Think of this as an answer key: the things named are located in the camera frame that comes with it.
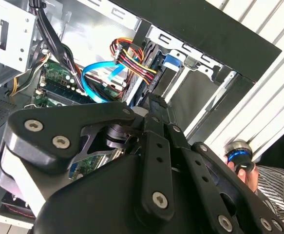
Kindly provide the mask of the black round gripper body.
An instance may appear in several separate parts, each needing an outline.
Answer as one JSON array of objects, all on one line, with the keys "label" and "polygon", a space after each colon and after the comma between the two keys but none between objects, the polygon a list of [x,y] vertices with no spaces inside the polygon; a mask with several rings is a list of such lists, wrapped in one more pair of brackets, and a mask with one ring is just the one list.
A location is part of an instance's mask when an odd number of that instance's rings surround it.
[{"label": "black round gripper body", "polygon": [[202,234],[195,215],[176,202],[180,171],[146,177],[125,156],[53,194],[36,218],[36,234]]}]

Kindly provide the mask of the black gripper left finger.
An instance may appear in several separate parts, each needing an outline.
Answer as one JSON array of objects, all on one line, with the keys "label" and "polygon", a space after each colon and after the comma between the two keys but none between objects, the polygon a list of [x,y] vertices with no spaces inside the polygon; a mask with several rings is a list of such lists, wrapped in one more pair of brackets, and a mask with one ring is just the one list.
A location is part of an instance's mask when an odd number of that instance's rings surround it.
[{"label": "black gripper left finger", "polygon": [[22,109],[5,125],[0,149],[0,186],[26,202],[38,216],[46,200],[69,183],[72,164],[140,140],[144,117],[172,122],[160,96],[140,107],[105,102]]}]

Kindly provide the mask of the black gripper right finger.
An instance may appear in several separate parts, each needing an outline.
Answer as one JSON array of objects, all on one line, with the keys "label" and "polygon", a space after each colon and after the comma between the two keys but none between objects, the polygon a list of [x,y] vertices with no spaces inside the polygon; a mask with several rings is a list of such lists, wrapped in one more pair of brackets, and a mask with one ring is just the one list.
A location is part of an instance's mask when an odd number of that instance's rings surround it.
[{"label": "black gripper right finger", "polygon": [[170,120],[170,108],[157,97],[171,164],[179,169],[183,189],[175,201],[185,203],[204,234],[284,234],[284,223],[204,143],[189,145]]}]

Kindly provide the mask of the person bare hand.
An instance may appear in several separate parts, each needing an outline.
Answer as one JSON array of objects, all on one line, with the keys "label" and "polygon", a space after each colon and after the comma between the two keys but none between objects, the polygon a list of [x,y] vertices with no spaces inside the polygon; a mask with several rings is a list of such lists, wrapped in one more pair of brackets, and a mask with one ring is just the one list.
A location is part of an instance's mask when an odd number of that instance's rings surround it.
[{"label": "person bare hand", "polygon": [[240,169],[237,173],[238,178],[248,186],[254,193],[256,193],[258,188],[258,176],[259,172],[256,166],[250,173],[247,173],[244,169]]}]

